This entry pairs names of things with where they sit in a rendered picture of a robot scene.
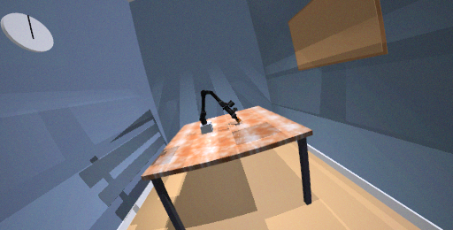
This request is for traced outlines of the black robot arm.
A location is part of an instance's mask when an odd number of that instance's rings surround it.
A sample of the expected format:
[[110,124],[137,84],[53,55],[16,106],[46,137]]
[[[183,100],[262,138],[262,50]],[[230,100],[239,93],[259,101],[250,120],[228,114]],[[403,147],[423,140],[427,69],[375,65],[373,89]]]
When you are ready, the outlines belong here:
[[[201,125],[206,125],[207,124],[207,120],[205,119],[205,116],[206,116],[206,111],[205,111],[205,96],[206,95],[212,95],[218,102],[219,102],[219,105],[221,107],[224,107],[223,110],[225,109],[226,111],[229,111],[230,108],[229,107],[233,107],[235,105],[235,103],[230,100],[228,103],[225,103],[224,101],[222,101],[221,99],[219,99],[214,93],[213,91],[211,90],[205,90],[203,89],[201,91],[201,97],[202,97],[202,110],[201,110],[201,114],[200,114],[200,122],[201,122]],[[229,107],[228,107],[229,106]],[[233,113],[235,111],[238,111],[237,108],[233,108],[232,109]]]

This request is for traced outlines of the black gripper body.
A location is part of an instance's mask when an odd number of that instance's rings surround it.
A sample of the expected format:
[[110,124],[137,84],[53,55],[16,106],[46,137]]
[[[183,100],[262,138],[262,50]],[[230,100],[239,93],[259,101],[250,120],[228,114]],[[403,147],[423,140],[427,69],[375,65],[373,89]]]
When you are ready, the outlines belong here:
[[230,114],[230,116],[231,116],[232,119],[236,116],[236,114],[233,113],[232,109],[230,109],[227,113]]

